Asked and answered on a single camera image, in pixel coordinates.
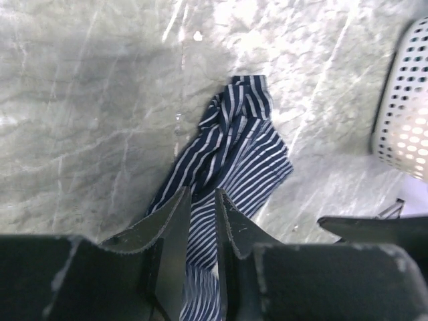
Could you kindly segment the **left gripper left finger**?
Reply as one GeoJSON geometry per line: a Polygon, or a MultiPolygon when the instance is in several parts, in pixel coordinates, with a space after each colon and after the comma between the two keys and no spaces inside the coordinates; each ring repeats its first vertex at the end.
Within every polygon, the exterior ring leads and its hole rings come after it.
{"type": "Polygon", "coordinates": [[[2,320],[178,320],[191,196],[97,244],[79,235],[1,236],[2,320]]]}

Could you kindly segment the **navy striped underwear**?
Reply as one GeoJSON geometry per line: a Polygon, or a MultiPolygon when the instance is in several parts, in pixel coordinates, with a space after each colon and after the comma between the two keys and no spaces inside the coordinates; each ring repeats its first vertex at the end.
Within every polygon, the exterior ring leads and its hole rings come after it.
{"type": "Polygon", "coordinates": [[[191,220],[181,320],[219,320],[215,191],[253,217],[292,173],[288,148],[272,120],[273,100],[265,76],[234,76],[214,95],[198,133],[175,161],[148,213],[180,188],[191,190],[191,220]]]}

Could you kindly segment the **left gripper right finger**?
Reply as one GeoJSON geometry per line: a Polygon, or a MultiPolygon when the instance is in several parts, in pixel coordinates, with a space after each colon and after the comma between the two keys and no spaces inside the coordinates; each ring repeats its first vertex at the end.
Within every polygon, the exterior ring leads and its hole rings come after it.
{"type": "Polygon", "coordinates": [[[215,206],[222,320],[427,319],[427,244],[284,244],[215,206]]]}

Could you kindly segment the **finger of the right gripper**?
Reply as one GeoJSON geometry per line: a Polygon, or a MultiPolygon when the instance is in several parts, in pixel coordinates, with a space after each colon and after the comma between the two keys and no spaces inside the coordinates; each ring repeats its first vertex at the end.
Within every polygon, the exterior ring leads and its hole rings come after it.
{"type": "Polygon", "coordinates": [[[404,219],[321,217],[318,224],[346,241],[393,243],[400,246],[427,244],[427,217],[404,219]]]}

